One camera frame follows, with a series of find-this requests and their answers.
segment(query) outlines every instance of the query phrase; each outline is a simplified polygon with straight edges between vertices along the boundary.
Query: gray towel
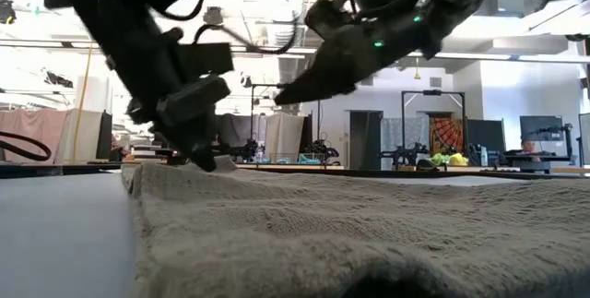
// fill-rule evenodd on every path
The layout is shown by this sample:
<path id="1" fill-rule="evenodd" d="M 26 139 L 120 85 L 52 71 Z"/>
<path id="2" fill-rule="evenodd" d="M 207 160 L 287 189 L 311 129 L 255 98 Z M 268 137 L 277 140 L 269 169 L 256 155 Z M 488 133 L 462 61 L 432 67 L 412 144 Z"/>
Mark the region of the gray towel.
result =
<path id="1" fill-rule="evenodd" d="M 137 297 L 590 296 L 586 180 L 465 188 L 219 168 L 135 171 Z"/>

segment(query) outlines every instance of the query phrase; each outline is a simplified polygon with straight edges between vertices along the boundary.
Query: ceiling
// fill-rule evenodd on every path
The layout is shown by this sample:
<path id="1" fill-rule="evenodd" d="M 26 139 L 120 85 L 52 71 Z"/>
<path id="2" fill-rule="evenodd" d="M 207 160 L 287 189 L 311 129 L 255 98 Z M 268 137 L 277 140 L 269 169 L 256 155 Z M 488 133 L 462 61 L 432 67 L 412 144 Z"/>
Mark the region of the ceiling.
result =
<path id="1" fill-rule="evenodd" d="M 43 0 L 13 0 L 18 11 L 18 22 L 13 25 L 0 25 L 0 39 L 21 40 L 47 40 L 47 41 L 89 41 L 88 33 L 72 9 L 49 11 L 43 7 Z M 197 0 L 179 0 L 168 10 L 175 14 L 188 14 Z M 289 33 L 290 26 L 277 20 L 289 20 L 292 10 L 303 12 L 315 0 L 206 0 L 203 10 L 211 6 L 221 6 L 224 24 L 239 33 L 243 38 L 259 45 L 280 44 L 279 35 Z M 191 42 L 196 30 L 203 24 L 201 17 L 193 21 L 179 23 L 154 15 L 160 27 L 168 30 L 172 27 L 183 29 L 185 37 L 183 42 Z M 299 46 L 317 47 L 321 39 L 312 31 L 301 26 L 301 40 Z M 450 36 L 444 42 L 444 50 L 449 52 L 481 52 L 488 50 L 487 43 L 494 39 L 493 31 L 479 31 L 464 36 Z M 239 44 L 230 36 L 218 32 L 208 31 L 201 42 L 232 42 Z M 86 59 L 84 54 L 65 53 L 63 50 L 36 50 L 24 49 L 18 53 L 29 57 L 29 63 L 21 66 L 30 74 L 39 73 L 45 66 L 57 73 L 70 77 L 76 82 L 77 78 L 84 74 Z M 103 58 L 93 58 L 90 74 L 103 75 Z M 225 78 L 233 90 L 232 97 L 219 104 L 227 112 L 240 112 L 249 114 L 250 101 L 249 90 L 240 85 L 240 74 L 252 76 L 254 82 L 277 83 L 285 81 L 285 77 L 293 78 L 304 68 L 306 59 L 301 55 L 293 55 L 287 58 L 277 59 L 270 56 L 236 58 L 236 73 L 230 73 Z M 422 66 L 446 67 L 451 71 L 456 69 L 456 62 L 444 62 L 433 60 L 428 63 L 421 62 Z M 272 89 L 257 89 L 260 96 L 271 96 Z M 115 90 L 115 95 L 127 101 L 128 94 L 122 85 Z M 263 100 L 257 110 L 270 111 L 270 101 Z"/>

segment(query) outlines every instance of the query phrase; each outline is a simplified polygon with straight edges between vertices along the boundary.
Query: pink curtain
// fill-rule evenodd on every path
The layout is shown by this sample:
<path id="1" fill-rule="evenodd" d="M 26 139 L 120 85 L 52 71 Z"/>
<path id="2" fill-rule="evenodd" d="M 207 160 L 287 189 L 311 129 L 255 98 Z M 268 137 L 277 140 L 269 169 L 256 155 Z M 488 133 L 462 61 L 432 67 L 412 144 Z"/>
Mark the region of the pink curtain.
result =
<path id="1" fill-rule="evenodd" d="M 53 157 L 62 136 L 66 114 L 66 111 L 53 109 L 4 111 L 0 112 L 0 130 L 31 137 L 42 142 L 52 151 L 52 157 L 47 161 L 38 163 L 53 163 Z M 26 151 L 39 155 L 44 154 L 42 150 L 28 142 L 10 137 L 0 137 L 0 139 Z M 5 151 L 5 156 L 7 161 L 17 163 L 34 162 L 10 151 Z"/>

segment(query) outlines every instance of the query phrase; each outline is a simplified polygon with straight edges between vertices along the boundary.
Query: wall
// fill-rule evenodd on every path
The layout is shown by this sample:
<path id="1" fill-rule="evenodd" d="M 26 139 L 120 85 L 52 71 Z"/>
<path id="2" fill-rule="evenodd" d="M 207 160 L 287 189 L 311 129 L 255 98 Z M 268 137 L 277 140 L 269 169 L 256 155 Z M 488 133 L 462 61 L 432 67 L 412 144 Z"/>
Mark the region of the wall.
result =
<path id="1" fill-rule="evenodd" d="M 483 89 L 481 86 L 481 63 L 475 62 L 453 75 L 455 91 L 465 93 L 466 115 L 471 119 L 483 119 Z"/>
<path id="2" fill-rule="evenodd" d="M 577 55 L 575 44 L 561 54 Z M 473 117 L 481 110 L 483 119 L 503 120 L 507 149 L 521 147 L 521 115 L 560 115 L 564 124 L 573 125 L 572 147 L 577 156 L 575 139 L 580 136 L 578 114 L 583 106 L 580 72 L 580 66 L 572 64 L 486 61 L 458 71 L 454 84 L 467 93 L 481 93 L 480 101 L 467 95 L 472 100 L 467 110 L 474 113 Z M 565 154 L 565 143 L 544 142 L 542 146 L 543 150 Z"/>
<path id="3" fill-rule="evenodd" d="M 401 90 L 430 89 L 430 77 L 442 77 L 442 90 L 453 89 L 453 77 L 444 74 L 442 68 L 421 68 L 421 79 L 414 79 L 415 68 L 399 72 L 386 68 L 375 75 L 373 86 L 359 86 L 349 95 L 336 96 L 321 102 L 320 131 L 327 134 L 327 140 L 340 153 L 341 161 L 347 164 L 348 111 L 383 111 L 384 118 L 401 117 Z M 301 114 L 317 112 L 317 102 L 304 103 Z M 460 113 L 460 108 L 448 97 L 425 97 L 419 95 L 407 107 L 406 115 L 416 116 L 420 112 Z M 316 138 L 317 120 L 313 118 L 313 137 Z"/>

